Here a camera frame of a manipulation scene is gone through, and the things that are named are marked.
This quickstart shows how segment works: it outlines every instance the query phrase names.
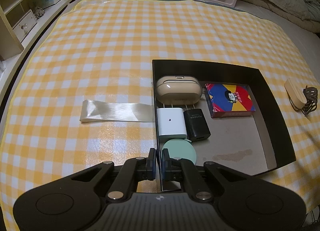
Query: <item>green round lid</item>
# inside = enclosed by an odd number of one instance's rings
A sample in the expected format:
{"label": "green round lid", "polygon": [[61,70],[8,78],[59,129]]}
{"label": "green round lid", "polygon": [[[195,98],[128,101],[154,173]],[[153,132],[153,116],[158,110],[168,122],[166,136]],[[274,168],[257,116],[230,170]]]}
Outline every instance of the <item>green round lid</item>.
{"label": "green round lid", "polygon": [[171,139],[167,141],[161,150],[168,149],[170,158],[188,159],[196,164],[197,154],[192,144],[183,139]]}

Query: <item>black power adapter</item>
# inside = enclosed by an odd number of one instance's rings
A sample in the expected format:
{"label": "black power adapter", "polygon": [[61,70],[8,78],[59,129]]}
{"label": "black power adapter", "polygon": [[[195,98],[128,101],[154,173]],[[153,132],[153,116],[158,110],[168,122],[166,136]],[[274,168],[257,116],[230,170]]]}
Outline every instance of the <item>black power adapter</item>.
{"label": "black power adapter", "polygon": [[202,141],[211,135],[201,109],[190,109],[183,112],[188,139],[192,142]]}

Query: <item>metal screw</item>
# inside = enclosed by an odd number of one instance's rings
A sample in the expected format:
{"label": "metal screw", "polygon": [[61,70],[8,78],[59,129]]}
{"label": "metal screw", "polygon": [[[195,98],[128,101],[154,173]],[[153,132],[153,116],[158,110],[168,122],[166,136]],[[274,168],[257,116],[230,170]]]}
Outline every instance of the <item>metal screw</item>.
{"label": "metal screw", "polygon": [[200,191],[196,194],[196,198],[201,200],[207,200],[211,198],[211,194],[207,191]]}
{"label": "metal screw", "polygon": [[108,193],[108,197],[111,199],[120,199],[124,196],[121,191],[111,191]]}

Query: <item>white power adapter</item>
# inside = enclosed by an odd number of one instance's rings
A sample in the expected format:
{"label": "white power adapter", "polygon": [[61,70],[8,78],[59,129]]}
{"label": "white power adapter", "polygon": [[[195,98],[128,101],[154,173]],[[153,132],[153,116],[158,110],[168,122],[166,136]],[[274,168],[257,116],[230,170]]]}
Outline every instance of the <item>white power adapter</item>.
{"label": "white power adapter", "polygon": [[169,139],[187,137],[182,108],[158,108],[159,140],[165,142]]}

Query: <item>checkered tablecloth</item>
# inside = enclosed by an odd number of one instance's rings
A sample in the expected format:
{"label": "checkered tablecloth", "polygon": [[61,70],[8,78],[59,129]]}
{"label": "checkered tablecloth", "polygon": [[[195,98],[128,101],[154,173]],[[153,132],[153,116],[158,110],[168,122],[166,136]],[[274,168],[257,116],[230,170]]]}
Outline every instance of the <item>checkered tablecloth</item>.
{"label": "checkered tablecloth", "polygon": [[[84,0],[62,15],[31,58],[10,102],[0,147],[0,203],[8,231],[20,194],[101,161],[122,164],[155,147],[153,123],[79,121],[82,101],[152,103],[152,59],[260,69],[281,109],[297,161],[264,178],[320,203],[320,109],[304,117],[284,82],[319,83],[276,24],[201,2]],[[141,186],[154,191],[155,183]]]}

